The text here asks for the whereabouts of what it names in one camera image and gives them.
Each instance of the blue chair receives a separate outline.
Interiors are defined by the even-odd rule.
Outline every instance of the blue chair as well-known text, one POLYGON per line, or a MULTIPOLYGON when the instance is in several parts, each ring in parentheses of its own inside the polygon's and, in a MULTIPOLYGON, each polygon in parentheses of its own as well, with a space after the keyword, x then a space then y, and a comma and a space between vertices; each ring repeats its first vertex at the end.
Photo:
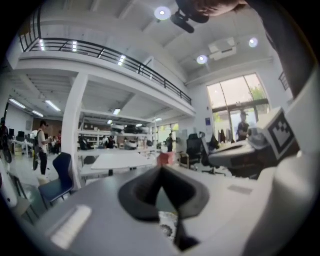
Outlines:
POLYGON ((48 210, 46 201, 53 202, 59 198, 64 199, 64 195, 71 192, 74 187, 73 181, 69 176, 69 168, 72 163, 71 155, 61 153, 54 161, 53 166, 56 169, 59 179, 54 180, 48 184, 39 186, 39 191, 45 208, 48 210))

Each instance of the white shirt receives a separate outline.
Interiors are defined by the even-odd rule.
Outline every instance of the white shirt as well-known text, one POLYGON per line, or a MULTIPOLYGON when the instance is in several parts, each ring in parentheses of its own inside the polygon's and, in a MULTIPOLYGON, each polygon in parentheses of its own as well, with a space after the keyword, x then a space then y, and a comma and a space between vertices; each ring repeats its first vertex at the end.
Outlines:
POLYGON ((45 133, 43 130, 39 129, 38 131, 39 135, 38 135, 38 144, 39 144, 39 148, 42 149, 43 153, 47 153, 47 145, 43 145, 42 142, 46 142, 46 137, 45 137, 45 133))

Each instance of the metal railing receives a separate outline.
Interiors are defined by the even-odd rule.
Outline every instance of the metal railing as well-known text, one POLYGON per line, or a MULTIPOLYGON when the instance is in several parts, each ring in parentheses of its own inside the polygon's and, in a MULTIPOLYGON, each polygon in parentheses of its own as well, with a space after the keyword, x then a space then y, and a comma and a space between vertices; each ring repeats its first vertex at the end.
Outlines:
POLYGON ((21 26, 18 36, 23 52, 27 52, 41 38, 41 6, 26 19, 21 26))
POLYGON ((95 43, 62 38, 42 38, 41 42, 39 41, 36 44, 34 44, 29 51, 68 52, 82 54, 93 58, 98 58, 110 63, 114 63, 150 79, 151 81, 157 83, 161 87, 176 94, 178 97, 180 97, 190 105, 192 104, 192 100, 189 96, 187 96, 183 91, 181 91, 170 81, 165 79, 162 75, 155 72, 148 66, 142 64, 134 58, 122 54, 121 52, 95 43))
POLYGON ((282 72, 282 74, 279 77, 279 80, 280 80, 281 84, 283 85, 283 88, 284 88, 285 91, 290 88, 285 73, 282 72))

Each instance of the ceiling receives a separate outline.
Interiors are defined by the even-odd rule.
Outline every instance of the ceiling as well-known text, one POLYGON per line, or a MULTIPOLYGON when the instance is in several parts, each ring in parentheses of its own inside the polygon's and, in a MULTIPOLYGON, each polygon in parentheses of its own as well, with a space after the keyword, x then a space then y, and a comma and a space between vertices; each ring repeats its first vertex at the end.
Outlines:
MULTIPOLYGON (((14 74, 3 75, 0 82, 12 87, 11 97, 26 106, 26 112, 33 115, 38 111, 46 119, 62 120, 75 77, 57 74, 14 74), (45 100, 51 100, 61 112, 52 109, 45 100)), ((145 96, 117 89, 112 84, 89 81, 82 99, 82 108, 89 111, 113 113, 121 109, 120 115, 150 120, 181 117, 182 112, 153 101, 145 96)))
MULTIPOLYGON (((153 53, 133 38, 135 31, 137 35, 138 32, 143 32, 145 40, 151 40, 173 57, 176 64, 188 74, 187 77, 199 69, 206 69, 205 66, 200 66, 196 59, 200 55, 210 55, 208 45, 219 40, 234 38, 237 54, 240 55, 260 51, 267 56, 269 53, 268 47, 249 47, 248 43, 252 37, 258 38, 262 43, 266 40, 260 17, 252 9, 246 8, 239 13, 232 12, 214 17, 206 24, 191 21, 196 29, 194 34, 189 34, 169 19, 157 22, 154 11, 159 6, 169 7, 172 13, 178 9, 174 0, 49 0, 42 7, 41 20, 45 21, 48 15, 54 14, 58 18, 54 24, 43 23, 42 37, 83 40, 109 47, 144 62, 153 53), (109 18, 109 24, 103 26, 104 31, 77 26, 75 22, 71 24, 62 21, 63 13, 66 12, 75 17, 79 15, 90 18, 94 15, 109 18), (128 30, 115 31, 115 24, 128 30)), ((218 62, 219 60, 209 60, 209 65, 218 62)))

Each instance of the wall sign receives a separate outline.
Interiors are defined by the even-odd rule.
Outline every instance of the wall sign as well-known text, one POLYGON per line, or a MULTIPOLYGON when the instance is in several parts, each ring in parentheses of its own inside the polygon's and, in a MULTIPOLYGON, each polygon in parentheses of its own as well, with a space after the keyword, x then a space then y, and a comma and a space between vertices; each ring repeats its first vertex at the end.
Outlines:
POLYGON ((211 126, 211 119, 210 119, 210 117, 205 119, 205 125, 206 125, 206 126, 211 126))

